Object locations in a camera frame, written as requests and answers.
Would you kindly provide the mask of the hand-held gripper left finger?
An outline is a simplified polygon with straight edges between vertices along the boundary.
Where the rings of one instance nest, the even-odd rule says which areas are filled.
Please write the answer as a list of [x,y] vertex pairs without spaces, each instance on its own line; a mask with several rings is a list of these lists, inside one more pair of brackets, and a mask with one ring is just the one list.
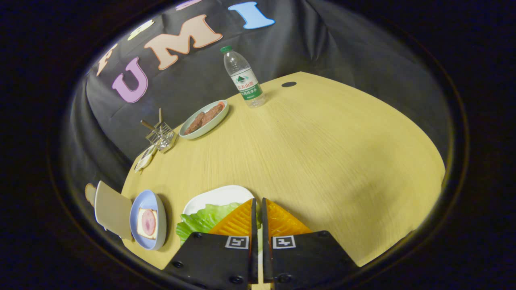
[[193,232],[165,271],[187,290],[250,290],[258,283],[258,227],[254,198],[243,205],[250,232],[219,235]]

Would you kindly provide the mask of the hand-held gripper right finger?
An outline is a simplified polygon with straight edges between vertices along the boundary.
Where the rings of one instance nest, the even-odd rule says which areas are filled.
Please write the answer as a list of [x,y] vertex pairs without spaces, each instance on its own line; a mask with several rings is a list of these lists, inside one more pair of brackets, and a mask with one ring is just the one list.
[[266,198],[262,226],[264,282],[273,290],[331,290],[359,270],[329,231],[311,231]]

